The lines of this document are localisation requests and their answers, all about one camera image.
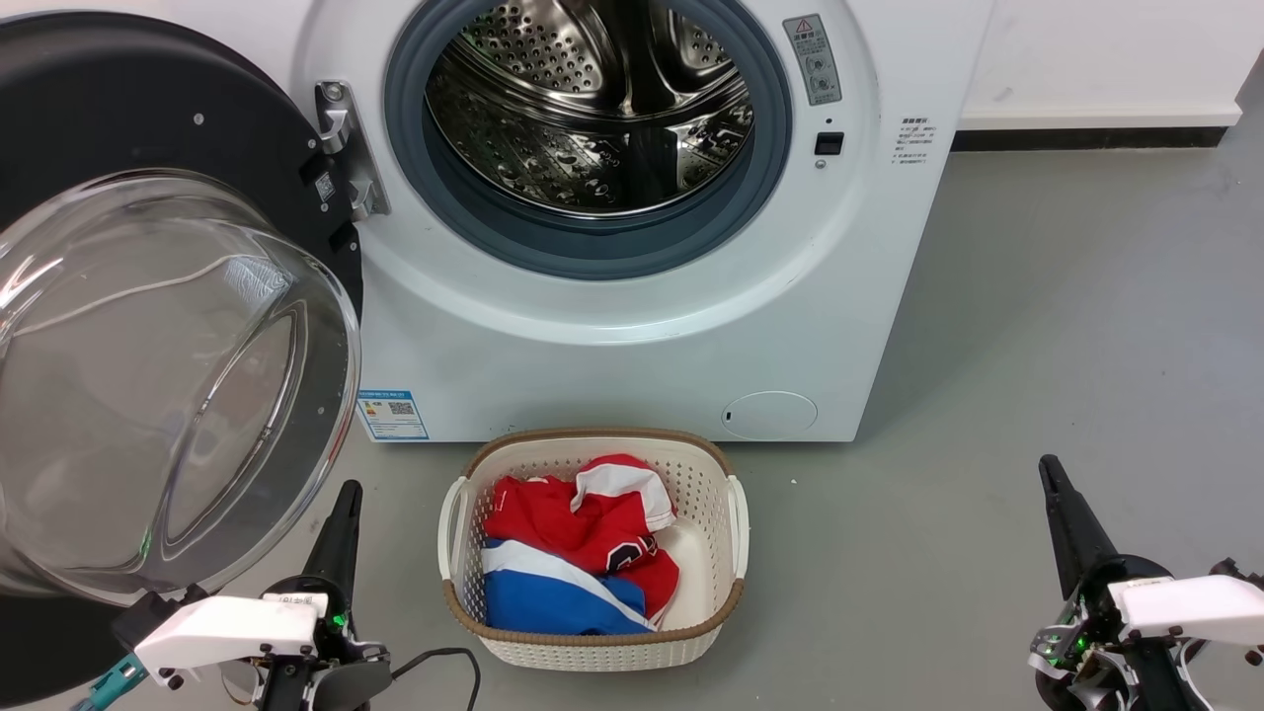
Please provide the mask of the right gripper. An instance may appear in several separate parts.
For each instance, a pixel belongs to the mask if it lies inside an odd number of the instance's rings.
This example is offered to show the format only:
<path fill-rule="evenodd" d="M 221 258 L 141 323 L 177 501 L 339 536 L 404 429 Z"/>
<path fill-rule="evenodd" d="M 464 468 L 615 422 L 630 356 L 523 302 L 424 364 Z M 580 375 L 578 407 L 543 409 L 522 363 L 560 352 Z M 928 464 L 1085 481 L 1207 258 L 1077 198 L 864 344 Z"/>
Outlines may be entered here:
<path fill-rule="evenodd" d="M 1127 629 L 1116 595 L 1146 584 L 1176 584 L 1164 568 L 1119 555 L 1090 504 L 1054 454 L 1039 459 L 1040 486 L 1060 598 L 1055 624 L 1033 639 L 1029 665 L 1050 710 L 1198 710 L 1183 674 L 1184 626 L 1191 611 L 1146 636 Z"/>

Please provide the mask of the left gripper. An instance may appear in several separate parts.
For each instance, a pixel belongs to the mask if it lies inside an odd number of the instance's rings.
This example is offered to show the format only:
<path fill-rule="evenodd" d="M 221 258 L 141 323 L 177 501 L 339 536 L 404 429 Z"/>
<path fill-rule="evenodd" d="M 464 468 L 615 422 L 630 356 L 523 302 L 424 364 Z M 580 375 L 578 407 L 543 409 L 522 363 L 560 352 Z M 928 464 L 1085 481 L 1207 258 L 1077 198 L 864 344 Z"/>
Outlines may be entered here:
<path fill-rule="evenodd" d="M 362 641 L 351 619 L 359 559 L 360 481 L 345 481 L 302 576 L 272 584 L 260 598 L 297 607 L 305 633 L 259 646 L 260 710 L 370 710 L 392 684 L 391 654 Z"/>

